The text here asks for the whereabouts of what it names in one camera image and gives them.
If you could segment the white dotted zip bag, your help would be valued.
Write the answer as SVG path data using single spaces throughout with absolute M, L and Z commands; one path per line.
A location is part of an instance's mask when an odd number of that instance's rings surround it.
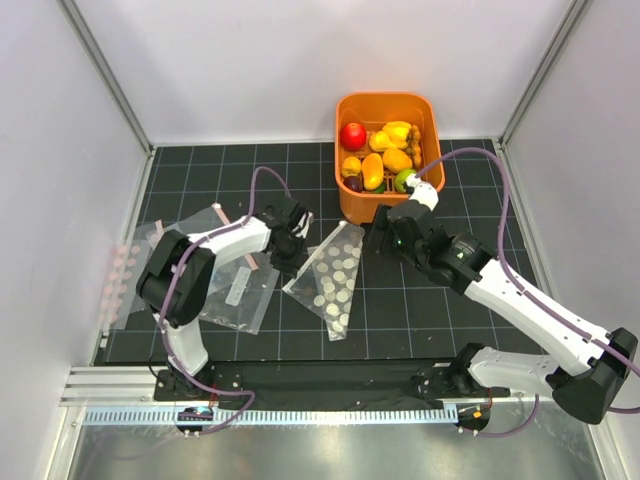
M 284 292 L 321 318 L 330 341 L 344 340 L 356 290 L 364 229 L 341 220 L 308 257 Z

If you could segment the yellow mango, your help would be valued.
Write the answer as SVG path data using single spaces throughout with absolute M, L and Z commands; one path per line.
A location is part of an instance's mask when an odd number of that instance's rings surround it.
M 367 191 L 378 189 L 384 181 L 384 164 L 378 153 L 367 155 L 361 163 L 363 188 Z

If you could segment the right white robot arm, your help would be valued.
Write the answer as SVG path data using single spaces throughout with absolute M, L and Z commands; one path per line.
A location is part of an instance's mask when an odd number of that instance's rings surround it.
M 432 283 L 494 311 L 545 351 L 519 354 L 469 344 L 449 367 L 453 389 L 463 396 L 496 387 L 537 394 L 591 425 L 615 412 L 614 399 L 638 370 L 638 338 L 572 313 L 473 235 L 448 234 L 434 215 L 436 190 L 417 180 L 410 189 L 406 201 L 377 207 L 366 250 L 403 260 Z

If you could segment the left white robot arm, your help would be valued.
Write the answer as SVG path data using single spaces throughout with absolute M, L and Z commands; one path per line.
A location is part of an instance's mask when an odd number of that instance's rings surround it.
M 284 196 L 228 225 L 186 235 L 163 234 L 136 285 L 157 317 L 176 386 L 190 400 L 208 395 L 212 379 L 197 320 L 214 271 L 246 255 L 266 254 L 275 270 L 294 277 L 303 265 L 312 213 Z

